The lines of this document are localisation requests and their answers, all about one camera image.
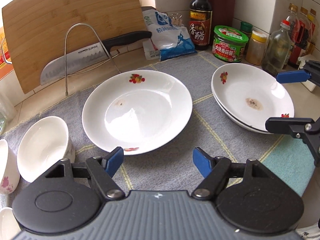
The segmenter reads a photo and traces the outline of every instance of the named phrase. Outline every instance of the red cap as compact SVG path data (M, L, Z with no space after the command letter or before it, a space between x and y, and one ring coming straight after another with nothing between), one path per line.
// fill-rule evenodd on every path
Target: red cap
M285 25L290 26L290 23L287 20L282 20L282 23L285 24Z

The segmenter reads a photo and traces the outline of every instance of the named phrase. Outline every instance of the bowl with pink flower pattern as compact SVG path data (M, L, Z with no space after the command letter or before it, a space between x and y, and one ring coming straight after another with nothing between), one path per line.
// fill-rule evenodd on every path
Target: bowl with pink flower pattern
M0 194L10 194L18 186L20 173L17 156L5 139L0 140Z

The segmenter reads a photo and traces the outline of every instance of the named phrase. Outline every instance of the knife block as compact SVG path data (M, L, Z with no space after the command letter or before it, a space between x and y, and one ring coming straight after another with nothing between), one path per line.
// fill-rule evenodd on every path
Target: knife block
M209 0L212 6L211 44L216 25L232 26L236 0Z

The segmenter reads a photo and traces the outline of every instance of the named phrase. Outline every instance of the green lid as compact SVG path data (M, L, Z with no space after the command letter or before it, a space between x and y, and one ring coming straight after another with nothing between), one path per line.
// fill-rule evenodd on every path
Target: green lid
M219 37L237 43L247 43L249 41L247 35L245 35L237 29L228 26L217 25L214 28L214 33L217 34Z
M252 27L253 25L248 22L241 22L240 30L246 33L251 33L252 32Z

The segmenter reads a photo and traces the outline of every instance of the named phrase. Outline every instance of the stacked plates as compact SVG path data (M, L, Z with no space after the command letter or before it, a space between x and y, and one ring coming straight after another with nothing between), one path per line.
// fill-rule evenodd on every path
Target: stacked plates
M242 63L226 64L212 76L211 89L218 105L241 127L269 134L270 117L294 117L287 90L263 70Z

